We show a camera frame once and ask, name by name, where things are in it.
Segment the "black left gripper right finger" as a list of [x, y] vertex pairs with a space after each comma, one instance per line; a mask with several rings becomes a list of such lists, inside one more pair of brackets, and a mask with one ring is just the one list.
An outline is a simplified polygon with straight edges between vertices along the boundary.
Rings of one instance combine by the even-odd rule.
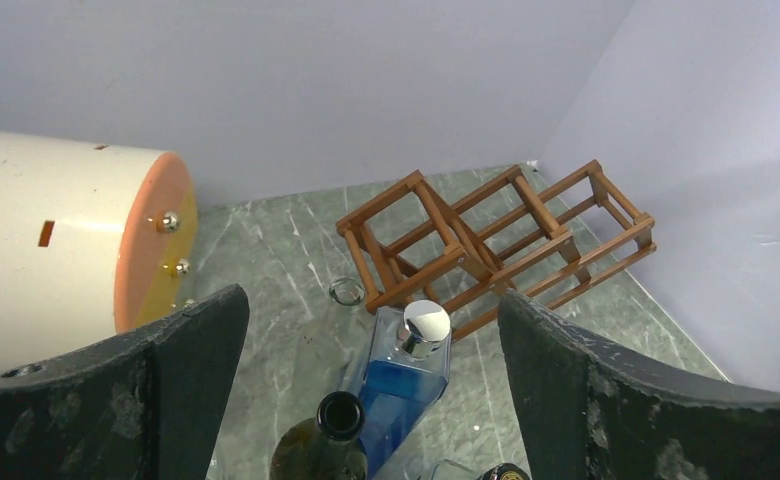
[[535, 479], [780, 479], [780, 392], [654, 360], [516, 291], [498, 305]]

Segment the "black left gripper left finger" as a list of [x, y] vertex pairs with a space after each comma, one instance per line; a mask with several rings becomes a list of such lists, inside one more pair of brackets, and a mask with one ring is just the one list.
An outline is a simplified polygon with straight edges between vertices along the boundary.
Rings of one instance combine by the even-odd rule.
[[230, 285], [128, 332], [0, 374], [0, 479], [202, 479], [250, 304]]

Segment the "clear bottle black gold cap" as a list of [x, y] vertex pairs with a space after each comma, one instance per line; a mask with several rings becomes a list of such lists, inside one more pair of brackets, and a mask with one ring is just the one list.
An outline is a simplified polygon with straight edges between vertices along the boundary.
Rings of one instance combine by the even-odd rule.
[[497, 464], [478, 472], [452, 460], [441, 460], [421, 476], [424, 480], [530, 480], [531, 476], [514, 463]]

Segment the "blue square glass bottle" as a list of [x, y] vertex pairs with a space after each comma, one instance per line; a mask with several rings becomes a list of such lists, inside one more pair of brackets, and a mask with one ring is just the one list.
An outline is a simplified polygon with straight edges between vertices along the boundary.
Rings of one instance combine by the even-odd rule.
[[444, 394], [450, 375], [451, 319], [439, 304], [416, 300], [380, 307], [357, 394], [365, 423], [360, 442], [374, 478]]

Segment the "brown wooden wine rack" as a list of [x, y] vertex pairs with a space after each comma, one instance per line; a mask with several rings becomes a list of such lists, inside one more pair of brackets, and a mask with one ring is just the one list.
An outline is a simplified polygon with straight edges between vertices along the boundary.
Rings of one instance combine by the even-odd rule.
[[[463, 213], [507, 187], [520, 205], [479, 230], [470, 227]], [[381, 243], [369, 221], [408, 195], [424, 208], [425, 221], [392, 243]], [[593, 207], [606, 211], [622, 231], [583, 253], [569, 223]], [[563, 267], [523, 292], [534, 298], [575, 278], [574, 288], [548, 302], [554, 310], [653, 253], [654, 226], [654, 218], [639, 210], [592, 160], [541, 192], [513, 165], [454, 203], [414, 171], [340, 219], [336, 230], [349, 248], [369, 312], [405, 306], [417, 293], [437, 301], [434, 282], [460, 268], [475, 282], [443, 301], [453, 313], [486, 294], [504, 294], [514, 287], [515, 277], [557, 255]]]

